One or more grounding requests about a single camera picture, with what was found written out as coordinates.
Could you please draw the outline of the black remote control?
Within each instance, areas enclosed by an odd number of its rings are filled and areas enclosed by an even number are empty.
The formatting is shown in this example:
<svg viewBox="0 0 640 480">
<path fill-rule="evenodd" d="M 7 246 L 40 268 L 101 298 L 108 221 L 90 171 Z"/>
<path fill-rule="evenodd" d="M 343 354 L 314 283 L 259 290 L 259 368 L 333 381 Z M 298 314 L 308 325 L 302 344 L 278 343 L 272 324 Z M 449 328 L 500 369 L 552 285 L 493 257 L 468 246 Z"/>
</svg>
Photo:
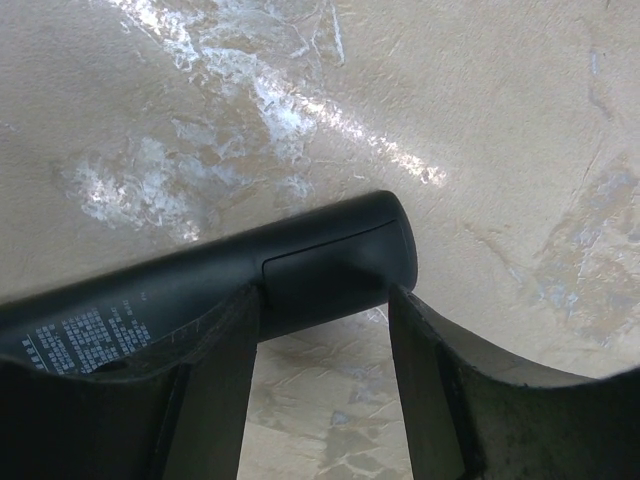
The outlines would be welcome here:
<svg viewBox="0 0 640 480">
<path fill-rule="evenodd" d="M 201 317 L 240 287 L 265 307 L 265 261 L 408 217 L 377 191 L 1 308 L 1 351 L 49 373 L 87 374 Z"/>
</svg>

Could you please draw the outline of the black battery compartment cover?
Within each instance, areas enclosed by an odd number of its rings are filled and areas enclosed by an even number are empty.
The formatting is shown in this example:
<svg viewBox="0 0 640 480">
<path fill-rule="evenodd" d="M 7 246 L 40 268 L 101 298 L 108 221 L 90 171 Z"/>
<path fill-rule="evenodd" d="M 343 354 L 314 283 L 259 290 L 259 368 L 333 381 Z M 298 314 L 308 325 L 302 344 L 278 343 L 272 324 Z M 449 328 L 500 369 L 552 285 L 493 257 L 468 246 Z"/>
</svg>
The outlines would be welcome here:
<svg viewBox="0 0 640 480">
<path fill-rule="evenodd" d="M 417 251 L 407 221 L 269 259 L 262 267 L 260 338 L 276 338 L 388 301 L 392 286 L 413 289 Z"/>
</svg>

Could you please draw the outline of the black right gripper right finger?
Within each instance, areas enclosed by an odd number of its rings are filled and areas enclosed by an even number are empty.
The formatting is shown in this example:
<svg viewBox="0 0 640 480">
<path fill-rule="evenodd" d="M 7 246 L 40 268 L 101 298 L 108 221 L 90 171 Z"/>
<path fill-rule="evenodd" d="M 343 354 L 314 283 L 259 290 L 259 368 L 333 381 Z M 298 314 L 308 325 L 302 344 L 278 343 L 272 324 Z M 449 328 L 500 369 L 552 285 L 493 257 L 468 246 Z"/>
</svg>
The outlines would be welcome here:
<svg viewBox="0 0 640 480">
<path fill-rule="evenodd" d="M 389 331 L 417 479 L 635 479 L 639 372 L 515 355 L 395 287 Z"/>
</svg>

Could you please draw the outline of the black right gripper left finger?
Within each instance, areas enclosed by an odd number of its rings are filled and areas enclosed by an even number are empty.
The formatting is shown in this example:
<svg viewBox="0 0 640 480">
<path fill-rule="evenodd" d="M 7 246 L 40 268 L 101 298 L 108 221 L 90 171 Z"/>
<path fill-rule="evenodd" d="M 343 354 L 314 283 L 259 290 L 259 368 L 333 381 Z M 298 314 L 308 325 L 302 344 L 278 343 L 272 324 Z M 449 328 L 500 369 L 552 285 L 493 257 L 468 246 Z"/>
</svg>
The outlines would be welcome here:
<svg viewBox="0 0 640 480">
<path fill-rule="evenodd" d="M 5 479 L 233 479 L 260 320 L 245 286 L 90 374 L 1 358 Z"/>
</svg>

